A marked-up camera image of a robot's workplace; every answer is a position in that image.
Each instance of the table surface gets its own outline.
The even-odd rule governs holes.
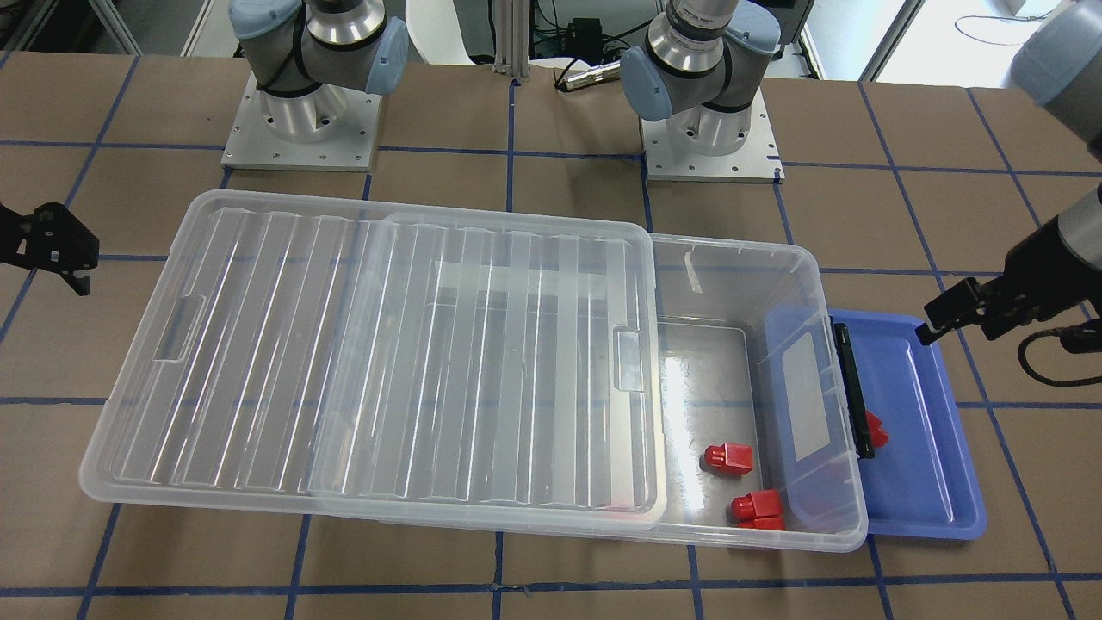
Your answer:
[[[832,307],[918,315],[1094,187],[1084,145],[1018,91],[764,86],[780,185],[647,183],[616,86],[411,65],[371,175],[224,170],[239,59],[0,59],[0,198],[64,202],[100,238],[93,294],[0,268],[0,617],[1102,618],[1102,387],[1017,366],[1028,329],[942,351],[987,508],[971,543],[851,554],[693,548],[110,505],[76,471],[188,203],[218,186],[636,221],[796,242]],[[1079,308],[1058,325],[1082,322]],[[1038,344],[1052,376],[1096,358]]]

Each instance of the white label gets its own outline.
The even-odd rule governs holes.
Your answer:
[[[792,422],[796,460],[801,460],[830,445],[827,407],[819,383],[819,366],[811,333],[804,334],[780,357],[788,393],[788,415]]]

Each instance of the plastic storage box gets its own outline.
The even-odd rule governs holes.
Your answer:
[[[107,501],[850,551],[861,479],[813,258],[631,224],[219,189],[80,469]],[[741,478],[710,444],[755,447]],[[727,505],[777,489],[787,531]]]

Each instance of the blue tray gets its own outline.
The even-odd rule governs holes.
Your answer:
[[[860,463],[868,533],[971,541],[987,527],[968,440],[937,345],[919,319],[832,309],[850,328],[865,407],[890,436]]]

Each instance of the red object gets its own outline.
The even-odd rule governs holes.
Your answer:
[[[704,463],[723,474],[746,476],[754,471],[754,448],[742,444],[709,446],[704,450]]]
[[[731,502],[731,514],[735,521],[755,521],[765,516],[780,516],[785,514],[785,507],[780,503],[780,493],[769,489],[735,498]]]
[[[785,518],[784,516],[763,516],[761,519],[755,519],[754,521],[744,521],[739,523],[736,527],[744,527],[747,530],[785,530]]]
[[[865,412],[865,417],[868,418],[868,436],[873,442],[873,448],[879,450],[887,445],[892,436],[884,431],[884,423],[880,422],[880,418],[874,416],[872,412]]]

